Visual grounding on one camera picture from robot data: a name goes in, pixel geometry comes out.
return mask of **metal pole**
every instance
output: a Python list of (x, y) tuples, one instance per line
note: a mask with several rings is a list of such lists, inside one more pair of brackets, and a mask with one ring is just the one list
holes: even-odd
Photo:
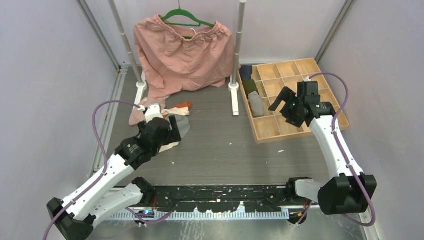
[(243, 20), (245, 19), (246, 1), (247, 0), (240, 0), (240, 7), (238, 9), (237, 37), (235, 38), (234, 67), (232, 70), (232, 79), (231, 79), (232, 85), (235, 85), (237, 82), (237, 73), (239, 70), (240, 47), (242, 45)]
[(125, 33), (124, 25), (122, 24), (121, 18), (118, 13), (117, 6), (115, 5), (114, 0), (108, 0), (110, 9), (112, 9), (113, 16), (115, 18), (116, 25), (118, 26), (120, 35), (122, 37), (123, 44), (125, 45), (126, 52), (128, 53), (129, 60), (131, 61), (132, 69), (134, 70), (137, 81), (141, 84), (143, 83), (142, 75), (140, 73), (139, 67), (137, 66), (136, 59), (133, 55), (133, 50), (131, 49), (130, 42), (128, 41), (127, 34)]
[(76, 0), (79, 7), (81, 8), (81, 11), (84, 13), (85, 17), (88, 20), (88, 23), (91, 25), (91, 28), (93, 29), (95, 35), (97, 36), (98, 40), (100, 41), (101, 45), (103, 46), (103, 49), (106, 51), (107, 55), (109, 56), (110, 60), (112, 61), (113, 65), (117, 70), (120, 69), (120, 65), (118, 63), (117, 58), (114, 55), (114, 52), (111, 49), (111, 46), (109, 45), (108, 41), (106, 40), (105, 35), (103, 34), (102, 30), (100, 29), (99, 24), (97, 23), (92, 11), (90, 10), (86, 0)]
[(346, 16), (349, 13), (349, 10), (351, 9), (352, 5), (355, 2), (356, 2), (356, 0), (346, 0), (346, 1), (344, 1), (344, 4), (341, 7), (340, 12), (338, 13), (337, 17), (335, 18), (334, 24), (332, 25), (330, 31), (328, 32), (327, 36), (325, 37), (325, 40), (322, 43), (321, 48), (319, 49), (318, 54), (315, 57), (315, 61), (317, 63), (320, 62), (324, 53), (329, 48), (329, 45), (330, 45), (331, 41), (333, 40), (334, 36), (336, 35), (337, 30), (339, 30), (339, 27), (342, 25), (343, 20), (345, 20)]

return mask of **clothing rack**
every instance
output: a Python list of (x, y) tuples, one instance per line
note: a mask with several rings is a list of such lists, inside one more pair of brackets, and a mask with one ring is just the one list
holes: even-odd
[[(235, 40), (235, 55), (234, 55), (234, 66), (231, 76), (231, 81), (228, 84), (228, 90), (231, 92), (231, 102), (232, 102), (232, 114), (234, 116), (239, 115), (239, 100), (237, 97), (237, 91), (240, 88), (239, 83), (237, 82), (237, 74), (239, 70), (239, 61), (240, 61), (240, 46), (242, 44), (242, 31), (243, 31), (243, 21), (245, 17), (245, 5), (247, 0), (239, 0), (240, 6), (238, 9), (238, 23), (237, 23), (237, 36)], [(128, 41), (127, 34), (125, 33), (124, 25), (122, 24), (121, 17), (119, 16), (117, 6), (115, 5), (115, 0), (108, 0), (110, 9), (112, 10), (113, 17), (115, 18), (116, 25), (119, 29), (120, 35), (122, 37), (122, 42), (125, 45), (126, 52), (131, 61), (132, 69), (134, 70), (135, 76), (137, 77), (137, 95), (135, 96), (135, 104), (139, 104), (143, 98), (143, 93), (147, 89), (146, 75), (144, 72), (141, 74), (139, 67), (137, 66), (136, 59), (131, 49), (130, 42)]]

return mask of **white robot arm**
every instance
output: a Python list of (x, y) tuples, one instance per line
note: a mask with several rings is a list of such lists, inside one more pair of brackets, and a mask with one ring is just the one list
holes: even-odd
[[(48, 202), (47, 209), (52, 219), (72, 203), (55, 222), (67, 240), (86, 239), (109, 216), (126, 207), (152, 200), (154, 189), (142, 177), (105, 197), (122, 179), (156, 156), (163, 146), (181, 141), (175, 116), (169, 116), (170, 123), (163, 119), (158, 104), (149, 106), (145, 116), (146, 121), (138, 124), (139, 134), (121, 142), (107, 161), (105, 172), (103, 166), (70, 195)], [(74, 201), (83, 191), (87, 192)]]
[[(377, 181), (373, 175), (365, 175), (355, 161), (342, 136), (339, 122), (334, 119), (337, 116), (332, 104), (321, 102), (318, 83), (299, 82), (297, 93), (284, 87), (268, 110), (275, 111), (282, 101), (285, 105), (280, 113), (287, 123), (300, 128), (306, 122), (310, 127), (318, 140), (330, 177), (327, 183), (309, 177), (290, 178), (286, 184), (287, 197), (301, 197), (319, 203), (326, 215), (365, 212), (369, 206), (366, 198), (373, 196)], [(356, 177), (368, 196), (364, 195)]]

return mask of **wooden tray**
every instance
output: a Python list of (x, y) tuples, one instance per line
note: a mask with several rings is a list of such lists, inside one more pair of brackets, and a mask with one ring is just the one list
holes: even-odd
[[(313, 58), (253, 66), (252, 79), (256, 83), (259, 95), (262, 96), (263, 106), (265, 107), (265, 115), (261, 117), (252, 116), (252, 110), (249, 100), (246, 97), (246, 92), (243, 89), (240, 73), (238, 74), (241, 95), (243, 96), (253, 136), (257, 144), (313, 135), (311, 129), (306, 126), (306, 123), (301, 128), (286, 123), (286, 119), (280, 113), (280, 110), (284, 107), (284, 102), (280, 104), (275, 112), (268, 111), (268, 108), (275, 101), (283, 87), (289, 87), (297, 92), (298, 82), (301, 82), (307, 76), (320, 72), (321, 70)], [(339, 110), (340, 105), (334, 97), (325, 77), (320, 75), (314, 77), (313, 80), (318, 82), (321, 101), (330, 102), (336, 111)], [(343, 112), (340, 113), (337, 119), (342, 131), (350, 126)]]

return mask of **gray metal floor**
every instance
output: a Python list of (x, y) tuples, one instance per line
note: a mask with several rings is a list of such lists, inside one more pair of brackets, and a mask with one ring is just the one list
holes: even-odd
[(147, 228), (130, 221), (104, 221), (90, 240), (365, 240), (364, 228), (341, 215), (326, 216), (311, 209), (300, 227), (286, 220), (165, 221)]
[[(121, 100), (134, 101), (136, 81), (129, 68)], [(169, 97), (168, 107), (192, 103), (190, 131), (179, 146), (160, 153), (119, 185), (125, 186), (136, 177), (144, 177), (153, 185), (285, 184), (291, 177), (329, 180), (327, 164), (314, 137), (255, 144), (243, 99), (238, 94), (240, 116), (233, 116), (227, 85)], [(131, 111), (129, 105), (118, 107), (109, 156), (123, 139), (138, 132), (137, 126), (128, 125)]]

